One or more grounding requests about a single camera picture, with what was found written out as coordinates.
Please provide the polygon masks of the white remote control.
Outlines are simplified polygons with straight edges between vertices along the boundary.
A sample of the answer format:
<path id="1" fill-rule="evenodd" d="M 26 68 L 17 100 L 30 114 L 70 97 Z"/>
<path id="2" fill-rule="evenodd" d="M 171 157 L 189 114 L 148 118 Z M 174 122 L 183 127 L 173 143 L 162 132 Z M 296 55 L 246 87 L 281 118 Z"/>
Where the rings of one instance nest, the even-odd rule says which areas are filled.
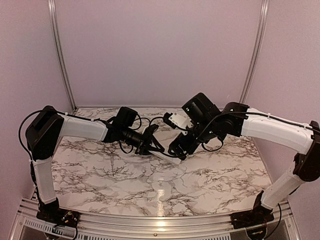
<path id="1" fill-rule="evenodd" d="M 166 160 L 167 162 L 174 164 L 174 165 L 179 165 L 181 163 L 181 160 L 179 158 L 175 158 L 172 156 L 166 156 L 166 155 L 164 155 L 163 152 L 150 151 L 150 153 L 163 159 L 163 160 Z"/>

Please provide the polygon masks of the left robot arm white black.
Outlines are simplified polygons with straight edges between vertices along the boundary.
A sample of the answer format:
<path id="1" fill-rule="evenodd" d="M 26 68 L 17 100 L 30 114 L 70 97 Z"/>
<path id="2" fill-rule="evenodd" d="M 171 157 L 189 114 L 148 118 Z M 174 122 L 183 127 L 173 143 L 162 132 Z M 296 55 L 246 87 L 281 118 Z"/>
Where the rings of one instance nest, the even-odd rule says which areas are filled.
<path id="1" fill-rule="evenodd" d="M 79 214 L 60 208 L 53 184 L 52 160 L 58 141 L 63 137 L 77 137 L 102 143 L 126 143 L 137 155 L 164 152 L 155 138 L 158 125 L 148 126 L 143 133 L 132 129 L 138 112 L 121 107 L 116 116 L 108 120 L 89 119 L 68 115 L 47 105 L 36 112 L 36 117 L 25 131 L 27 149 L 31 155 L 31 173 L 35 181 L 39 207 L 37 218 L 60 225 L 75 226 Z"/>

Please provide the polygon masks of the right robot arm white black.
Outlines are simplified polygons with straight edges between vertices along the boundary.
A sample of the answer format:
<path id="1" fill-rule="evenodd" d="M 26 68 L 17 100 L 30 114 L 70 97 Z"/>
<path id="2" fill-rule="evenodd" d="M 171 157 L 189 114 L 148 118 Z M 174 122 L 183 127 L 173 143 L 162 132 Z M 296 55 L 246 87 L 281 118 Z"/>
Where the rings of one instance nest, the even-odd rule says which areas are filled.
<path id="1" fill-rule="evenodd" d="M 320 176 L 320 127 L 315 121 L 294 122 L 238 102 L 230 102 L 220 110 L 213 104 L 192 100 L 183 110 L 186 116 L 169 113 L 165 117 L 167 124 L 180 129 L 168 150 L 175 157 L 183 160 L 210 140 L 223 141 L 230 135 L 252 138 L 257 144 L 266 143 L 266 149 L 258 149 L 263 159 L 280 158 L 282 164 L 288 164 L 257 195 L 251 210 L 232 215 L 236 227 L 264 222 L 277 204 Z"/>

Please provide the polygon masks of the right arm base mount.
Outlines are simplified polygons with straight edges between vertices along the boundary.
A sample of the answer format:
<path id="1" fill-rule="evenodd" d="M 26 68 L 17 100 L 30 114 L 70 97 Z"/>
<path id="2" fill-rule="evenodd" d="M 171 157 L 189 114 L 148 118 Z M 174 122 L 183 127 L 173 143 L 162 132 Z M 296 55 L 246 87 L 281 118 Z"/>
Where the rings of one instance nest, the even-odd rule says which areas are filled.
<path id="1" fill-rule="evenodd" d="M 275 219 L 272 213 L 253 212 L 252 210 L 235 212 L 230 215 L 234 229 L 263 225 Z"/>

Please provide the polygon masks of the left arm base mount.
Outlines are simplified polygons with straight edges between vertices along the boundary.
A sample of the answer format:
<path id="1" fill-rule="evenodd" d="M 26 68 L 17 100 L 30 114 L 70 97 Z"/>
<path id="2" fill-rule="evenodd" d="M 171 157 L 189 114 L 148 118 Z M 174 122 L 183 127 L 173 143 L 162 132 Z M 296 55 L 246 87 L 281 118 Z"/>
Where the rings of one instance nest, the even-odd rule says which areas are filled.
<path id="1" fill-rule="evenodd" d="M 75 228 L 78 225 L 80 213 L 78 211 L 63 208 L 43 209 L 37 212 L 36 217 L 57 226 Z"/>

